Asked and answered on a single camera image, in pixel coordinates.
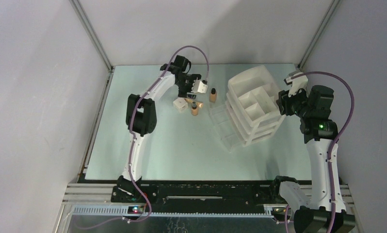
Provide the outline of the white cosmetic box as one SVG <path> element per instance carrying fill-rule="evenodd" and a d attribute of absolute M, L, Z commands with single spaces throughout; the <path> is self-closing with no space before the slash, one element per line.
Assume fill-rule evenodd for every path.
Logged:
<path fill-rule="evenodd" d="M 173 107 L 179 112 L 182 113 L 186 109 L 188 109 L 188 103 L 184 98 L 176 98 L 173 101 Z"/>

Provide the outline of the white plastic drawer organizer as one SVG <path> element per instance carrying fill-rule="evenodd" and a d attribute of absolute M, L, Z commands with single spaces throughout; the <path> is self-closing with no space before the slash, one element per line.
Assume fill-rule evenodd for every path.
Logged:
<path fill-rule="evenodd" d="M 245 70 L 228 81 L 225 105 L 242 146 L 275 135 L 285 118 L 276 104 L 278 93 L 279 87 L 264 65 Z"/>

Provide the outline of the clear acrylic drawer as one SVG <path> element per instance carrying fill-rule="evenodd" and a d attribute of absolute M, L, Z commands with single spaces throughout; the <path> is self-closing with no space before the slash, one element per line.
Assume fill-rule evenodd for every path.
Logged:
<path fill-rule="evenodd" d="M 225 104 L 212 103 L 209 107 L 209 115 L 214 129 L 227 151 L 232 152 L 242 145 L 240 134 L 234 128 L 234 122 Z"/>

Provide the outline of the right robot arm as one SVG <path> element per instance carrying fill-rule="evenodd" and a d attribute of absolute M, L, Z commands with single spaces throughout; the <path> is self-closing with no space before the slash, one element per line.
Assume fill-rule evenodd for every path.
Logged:
<path fill-rule="evenodd" d="M 310 93 L 302 88 L 292 95 L 280 91 L 276 101 L 282 115 L 299 117 L 310 160 L 310 196 L 289 178 L 270 189 L 274 202 L 286 201 L 287 208 L 294 212 L 297 233 L 349 233 L 355 228 L 355 216 L 347 213 L 338 181 L 339 131 L 329 119 L 333 100 L 333 89 L 315 85 Z"/>

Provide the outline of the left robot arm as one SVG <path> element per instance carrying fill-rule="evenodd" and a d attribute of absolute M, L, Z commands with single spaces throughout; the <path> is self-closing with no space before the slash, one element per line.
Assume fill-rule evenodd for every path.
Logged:
<path fill-rule="evenodd" d="M 142 156 L 146 140 L 157 125 L 156 101 L 172 86 L 178 87 L 178 98 L 196 99 L 199 92 L 195 85 L 201 81 L 200 74 L 189 74 L 192 66 L 187 58 L 177 55 L 173 62 L 160 68 L 159 77 L 143 93 L 130 94 L 127 103 L 126 125 L 130 133 L 130 149 L 127 165 L 117 180 L 117 186 L 129 202 L 141 196 L 136 183 L 142 177 Z"/>

